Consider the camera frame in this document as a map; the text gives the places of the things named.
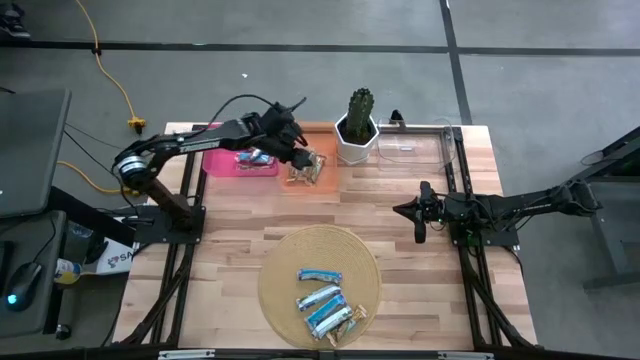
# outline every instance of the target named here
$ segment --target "gray floor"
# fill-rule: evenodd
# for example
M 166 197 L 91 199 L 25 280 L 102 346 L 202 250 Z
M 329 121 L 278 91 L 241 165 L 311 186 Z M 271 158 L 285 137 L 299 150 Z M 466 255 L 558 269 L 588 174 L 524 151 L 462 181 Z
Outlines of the gray floor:
M 101 38 L 245 44 L 446 45 L 438 1 L 87 0 Z M 69 0 L 20 1 L 34 39 L 91 39 Z M 626 48 L 638 44 L 640 6 L 633 0 L 449 0 L 460 46 Z M 205 121 L 227 98 L 245 92 L 293 103 L 305 120 L 331 120 L 350 92 L 368 86 L 376 117 L 400 109 L 411 123 L 460 123 L 448 55 L 108 51 L 104 65 L 129 92 L 146 134 L 168 121 Z M 578 160 L 636 127 L 640 58 L 463 56 L 474 124 L 490 127 L 504 192 L 553 186 L 581 169 Z M 88 51 L 0 49 L 0 85 L 16 91 L 67 87 L 68 122 L 125 146 L 121 95 Z M 261 110 L 251 101 L 228 116 Z M 78 134 L 105 164 L 115 150 Z M 96 181 L 114 181 L 68 140 L 60 159 Z M 98 207 L 123 205 L 97 194 L 65 168 L 56 185 Z M 520 233 L 527 293 L 540 344 L 550 349 L 638 357 L 640 287 L 585 293 L 606 275 L 588 220 L 547 215 Z M 95 346 L 117 309 L 124 278 L 87 279 L 68 295 L 81 337 L 0 341 L 0 352 Z

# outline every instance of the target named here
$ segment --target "cactus plant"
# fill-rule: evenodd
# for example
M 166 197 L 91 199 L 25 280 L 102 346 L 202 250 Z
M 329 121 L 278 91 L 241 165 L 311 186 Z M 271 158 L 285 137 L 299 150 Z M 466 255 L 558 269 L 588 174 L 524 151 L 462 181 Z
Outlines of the cactus plant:
M 349 112 L 342 128 L 344 140 L 364 145 L 371 139 L 369 118 L 373 109 L 373 94 L 369 89 L 361 88 L 353 92 L 349 101 Z

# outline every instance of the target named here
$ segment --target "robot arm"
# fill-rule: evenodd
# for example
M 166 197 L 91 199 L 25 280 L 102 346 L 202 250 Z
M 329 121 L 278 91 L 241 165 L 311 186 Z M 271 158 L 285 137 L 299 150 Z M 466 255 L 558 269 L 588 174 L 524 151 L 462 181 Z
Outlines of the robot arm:
M 584 181 L 568 181 L 553 188 L 502 197 L 465 193 L 437 194 L 427 181 L 420 183 L 420 196 L 394 206 L 393 210 L 415 225 L 416 243 L 426 240 L 426 223 L 461 224 L 471 232 L 502 233 L 515 231 L 521 219 L 561 212 L 567 215 L 591 216 L 601 205 L 591 187 Z
M 302 128 L 293 118 L 294 108 L 276 103 L 262 116 L 250 113 L 217 128 L 136 141 L 116 156 L 113 168 L 118 170 L 124 185 L 149 195 L 158 203 L 169 214 L 174 226 L 189 229 L 192 212 L 186 198 L 172 194 L 157 179 L 164 164 L 176 155 L 192 152 L 255 147 L 297 169 L 310 166 L 310 153 L 295 147 L 296 143 L 306 146 L 307 142 L 302 136 Z M 143 157 L 145 153 L 153 155 L 149 161 Z

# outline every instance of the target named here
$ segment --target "round placemat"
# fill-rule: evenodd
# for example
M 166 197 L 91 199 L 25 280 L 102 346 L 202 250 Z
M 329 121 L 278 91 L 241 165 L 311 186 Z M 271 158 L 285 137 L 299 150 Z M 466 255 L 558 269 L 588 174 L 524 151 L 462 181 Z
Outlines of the round placemat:
M 285 236 L 269 252 L 260 272 L 258 296 L 262 312 L 273 328 L 289 344 L 307 349 L 331 349 L 325 337 L 316 341 L 304 318 L 322 304 L 298 311 L 296 299 L 326 285 L 321 281 L 298 281 L 301 268 L 342 273 L 342 293 L 355 310 L 362 305 L 369 316 L 347 333 L 338 344 L 345 346 L 369 327 L 380 303 L 380 272 L 367 246 L 352 232 L 330 225 L 316 225 Z

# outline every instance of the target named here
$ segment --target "white planter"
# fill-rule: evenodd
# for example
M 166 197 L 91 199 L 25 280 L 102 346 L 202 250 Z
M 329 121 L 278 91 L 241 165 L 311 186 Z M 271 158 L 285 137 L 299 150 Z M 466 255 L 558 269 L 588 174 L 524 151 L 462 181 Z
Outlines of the white planter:
M 350 144 L 344 141 L 344 139 L 342 139 L 342 135 L 340 135 L 340 130 L 338 130 L 338 126 L 346 118 L 347 118 L 347 114 L 344 114 L 340 118 L 340 120 L 338 120 L 335 123 L 334 130 L 336 132 L 336 139 L 338 142 L 337 144 L 338 158 L 342 160 L 345 164 L 352 166 L 352 165 L 357 165 L 367 161 L 367 159 L 369 158 L 369 153 L 371 152 L 373 145 L 375 145 L 376 140 L 378 139 L 378 135 L 380 135 L 380 132 L 378 131 L 378 127 L 376 126 L 375 121 L 373 121 L 373 118 L 369 116 L 369 122 L 371 123 L 371 128 L 374 131 L 373 136 L 371 137 L 371 140 L 369 140 L 369 142 L 364 145 Z

